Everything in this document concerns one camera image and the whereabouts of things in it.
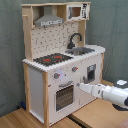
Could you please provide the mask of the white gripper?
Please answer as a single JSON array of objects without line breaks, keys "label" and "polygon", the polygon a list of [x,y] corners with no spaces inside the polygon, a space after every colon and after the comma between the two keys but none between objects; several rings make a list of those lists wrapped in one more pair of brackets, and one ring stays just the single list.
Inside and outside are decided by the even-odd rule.
[{"label": "white gripper", "polygon": [[102,93],[103,90],[105,89],[105,86],[103,84],[91,85],[91,84],[80,83],[79,88],[82,91],[89,93],[94,97],[102,98]]}]

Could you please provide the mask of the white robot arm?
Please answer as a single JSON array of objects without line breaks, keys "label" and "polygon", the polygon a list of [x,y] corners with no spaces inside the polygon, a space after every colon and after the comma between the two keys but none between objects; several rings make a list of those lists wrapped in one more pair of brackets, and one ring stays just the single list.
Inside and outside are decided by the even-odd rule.
[{"label": "white robot arm", "polygon": [[78,87],[96,98],[112,103],[118,111],[128,111],[128,82],[118,80],[114,86],[80,83]]}]

